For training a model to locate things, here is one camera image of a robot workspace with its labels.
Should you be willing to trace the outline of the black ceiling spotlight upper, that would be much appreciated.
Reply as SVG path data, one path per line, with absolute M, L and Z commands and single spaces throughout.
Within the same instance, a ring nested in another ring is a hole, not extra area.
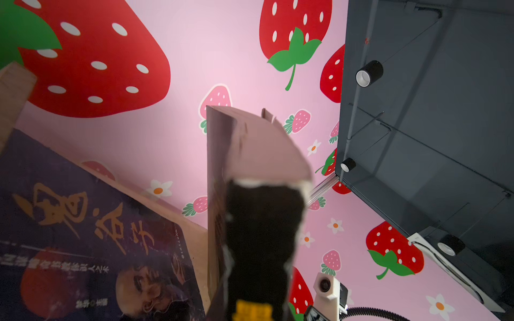
M 357 71 L 356 82 L 359 87 L 367 88 L 383 75 L 383 65 L 377 60 L 372 60 Z

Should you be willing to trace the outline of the wooden two-tier shelf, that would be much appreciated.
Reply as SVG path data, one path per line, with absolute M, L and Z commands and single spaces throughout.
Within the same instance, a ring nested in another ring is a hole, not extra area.
M 4 150 L 7 141 L 16 126 L 25 103 L 33 91 L 37 77 L 16 62 L 1 69 L 1 149 Z M 121 192 L 156 214 L 171 220 L 181 227 L 185 236 L 186 246 L 194 267 L 196 281 L 202 296 L 203 309 L 208 311 L 211 303 L 207 282 L 207 230 L 188 220 L 170 207 L 150 199 L 132 190 L 130 187 L 112 180 L 98 171 L 87 167 L 78 161 L 70 161 L 74 167 L 90 173 L 96 180 L 103 181 L 115 190 Z

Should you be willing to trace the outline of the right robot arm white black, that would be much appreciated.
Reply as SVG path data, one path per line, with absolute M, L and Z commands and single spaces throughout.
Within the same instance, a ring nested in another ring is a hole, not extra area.
M 353 307 L 348 308 L 345 311 L 337 313 L 337 318 L 335 320 L 344 320 L 346 318 L 354 317 L 354 316 L 374 316 L 377 318 L 383 318 L 386 320 L 392 321 L 409 321 L 409 319 L 400 316 L 391 311 L 382 310 L 378 308 L 370 308 L 370 307 Z M 329 321 L 329 318 L 323 315 L 320 311 L 318 311 L 315 307 L 309 306 L 306 313 L 304 314 L 303 320 L 309 321 Z

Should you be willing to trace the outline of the black ceiling spotlight middle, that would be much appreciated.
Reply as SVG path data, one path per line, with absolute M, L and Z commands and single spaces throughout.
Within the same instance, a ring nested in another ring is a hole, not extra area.
M 341 163 L 341 169 L 344 173 L 348 173 L 356 167 L 356 162 L 352 158 L 347 158 Z

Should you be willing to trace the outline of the dark blue portrait cover book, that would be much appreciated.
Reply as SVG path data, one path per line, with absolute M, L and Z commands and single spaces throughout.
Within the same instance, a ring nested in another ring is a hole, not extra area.
M 19 130 L 1 152 L 2 320 L 203 320 L 181 227 Z

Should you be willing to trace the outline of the black antler cover book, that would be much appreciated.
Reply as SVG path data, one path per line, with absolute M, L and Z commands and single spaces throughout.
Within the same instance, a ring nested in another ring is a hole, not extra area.
M 313 188 L 270 112 L 207 107 L 208 320 L 290 320 L 298 236 Z

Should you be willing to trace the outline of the black ceiling spotlight lower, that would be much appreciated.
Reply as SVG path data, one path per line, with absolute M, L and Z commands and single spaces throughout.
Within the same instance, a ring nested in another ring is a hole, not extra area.
M 454 235 L 447 234 L 437 243 L 438 248 L 445 254 L 455 257 L 466 248 L 464 242 Z

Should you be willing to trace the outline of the black ceiling spotlight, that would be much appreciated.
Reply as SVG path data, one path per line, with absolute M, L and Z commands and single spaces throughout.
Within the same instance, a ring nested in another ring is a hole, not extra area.
M 437 243 L 438 248 L 445 254 L 455 257 L 466 248 L 464 242 L 454 235 L 447 234 Z
M 357 71 L 356 82 L 359 87 L 367 88 L 383 75 L 383 65 L 377 60 L 372 60 Z
M 344 173 L 348 173 L 356 167 L 356 162 L 352 158 L 347 158 L 341 163 L 341 169 Z

